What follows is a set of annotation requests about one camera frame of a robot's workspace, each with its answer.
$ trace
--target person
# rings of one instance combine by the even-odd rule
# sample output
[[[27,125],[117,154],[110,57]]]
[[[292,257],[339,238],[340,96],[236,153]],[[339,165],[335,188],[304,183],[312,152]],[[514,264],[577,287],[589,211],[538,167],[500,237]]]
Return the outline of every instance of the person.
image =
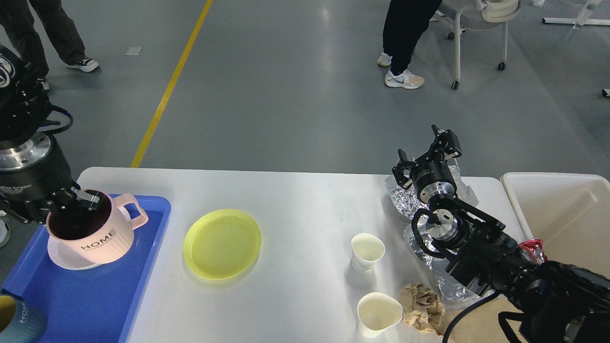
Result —
[[[49,90],[49,82],[46,80],[49,65],[46,63],[40,36],[34,30],[34,17],[27,2],[28,0],[1,0],[0,25],[4,26],[21,59],[34,64],[38,80],[45,90]],[[97,61],[85,55],[85,45],[74,21],[63,10],[61,0],[29,0],[29,3],[38,14],[51,44],[66,67],[90,72],[99,66]]]
[[[384,82],[388,87],[419,88],[424,78],[407,67],[411,55],[442,0],[391,0],[383,27],[383,52],[377,64],[390,67]]]
[[[0,248],[6,245],[9,242],[10,231],[9,226],[6,225],[2,220],[0,220]]]

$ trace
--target black cable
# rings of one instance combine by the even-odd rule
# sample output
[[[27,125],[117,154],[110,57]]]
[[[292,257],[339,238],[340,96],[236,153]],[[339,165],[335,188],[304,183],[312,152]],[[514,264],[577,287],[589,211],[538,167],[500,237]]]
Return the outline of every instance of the black cable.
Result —
[[[525,315],[523,313],[516,312],[507,312],[502,311],[498,313],[498,323],[500,323],[500,328],[502,328],[502,332],[508,339],[509,343],[522,343],[521,340],[515,334],[515,331],[512,330],[510,324],[508,324],[509,320],[514,320],[516,322],[522,322],[525,319]]]
[[[423,238],[419,232],[419,229],[417,228],[417,222],[419,222],[419,218],[424,214],[427,215],[428,217],[430,217],[432,215],[432,212],[430,212],[429,210],[427,210],[425,208],[420,208],[417,210],[417,212],[415,212],[415,215],[413,216],[413,219],[411,220],[411,230],[413,231],[413,236],[415,237],[415,241],[417,242],[417,245],[419,245],[419,247],[426,254],[428,254],[432,257],[443,259],[443,258],[445,258],[443,256],[443,254],[428,249],[426,244],[423,242]]]
[[[449,326],[447,327],[447,330],[445,331],[445,335],[443,336],[443,343],[448,343],[449,342],[449,335],[451,334],[451,331],[458,324],[458,322],[460,320],[462,320],[462,318],[464,318],[468,313],[471,313],[472,311],[474,311],[474,310],[478,309],[479,307],[485,305],[486,303],[492,301],[493,299],[496,299],[499,295],[500,295],[500,293],[496,292],[496,293],[488,296],[487,298],[484,298],[484,299],[481,299],[481,300],[477,301],[476,303],[468,306],[465,310],[460,312],[460,314],[458,314],[451,321],[451,323],[449,323]]]
[[[47,131],[41,131],[41,132],[44,132],[45,134],[49,134],[49,135],[54,135],[54,134],[58,134],[58,133],[61,133],[63,131],[66,131],[67,129],[72,127],[72,124],[74,123],[74,118],[72,117],[72,115],[67,110],[62,109],[61,107],[55,106],[55,105],[52,105],[51,108],[53,109],[53,111],[59,112],[59,113],[65,115],[66,117],[68,117],[69,122],[66,125],[64,125],[64,126],[62,126],[60,128],[53,129],[53,130],[47,130]]]

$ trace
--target robotic arm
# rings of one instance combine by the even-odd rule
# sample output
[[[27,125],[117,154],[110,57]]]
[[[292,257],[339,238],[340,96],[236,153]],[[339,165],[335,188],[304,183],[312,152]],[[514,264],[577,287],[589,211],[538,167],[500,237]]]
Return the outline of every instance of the robotic arm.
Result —
[[[501,312],[500,326],[510,342],[519,342],[507,320],[518,320],[528,342],[610,342],[610,280],[584,268],[554,261],[533,263],[518,243],[503,232],[505,225],[461,201],[447,160],[462,155],[451,130],[432,126],[430,149],[409,161],[402,150],[392,173],[399,186],[415,187],[427,208],[411,221],[416,242],[427,254],[447,258],[447,272],[478,295],[494,295],[466,309],[463,315],[500,294],[523,313]],[[427,216],[425,230],[433,238],[424,244],[417,223]],[[443,339],[463,317],[456,317]]]
[[[70,119],[59,129],[52,111]],[[53,134],[67,130],[72,117],[53,106],[31,63],[0,45],[0,216],[44,224],[49,213],[68,222],[86,220],[105,197],[81,191]]]

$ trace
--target mug handle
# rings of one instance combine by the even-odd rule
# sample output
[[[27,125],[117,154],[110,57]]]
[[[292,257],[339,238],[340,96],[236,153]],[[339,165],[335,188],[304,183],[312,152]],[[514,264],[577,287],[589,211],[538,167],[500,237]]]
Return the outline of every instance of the mug handle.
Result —
[[[115,203],[116,207],[125,207],[125,205],[127,205],[127,204],[134,204],[135,208],[138,209],[138,212],[140,213],[140,215],[129,221],[129,224],[131,225],[131,228],[133,230],[139,228],[140,226],[142,226],[142,225],[146,224],[146,222],[148,222],[148,215],[140,207],[140,204],[138,204],[138,201],[135,199],[135,197],[132,194],[128,194],[128,193],[121,194],[118,197],[113,198],[112,201]]]

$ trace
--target blue tray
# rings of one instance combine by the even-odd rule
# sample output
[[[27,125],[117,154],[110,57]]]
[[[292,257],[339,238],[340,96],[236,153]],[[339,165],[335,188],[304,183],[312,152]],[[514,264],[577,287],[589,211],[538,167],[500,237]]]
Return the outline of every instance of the blue tray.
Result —
[[[55,265],[46,249],[49,234],[44,226],[38,228],[2,289],[46,314],[39,343],[127,341],[171,211],[165,198],[136,199],[148,223],[134,231],[134,244],[122,258],[93,269]]]

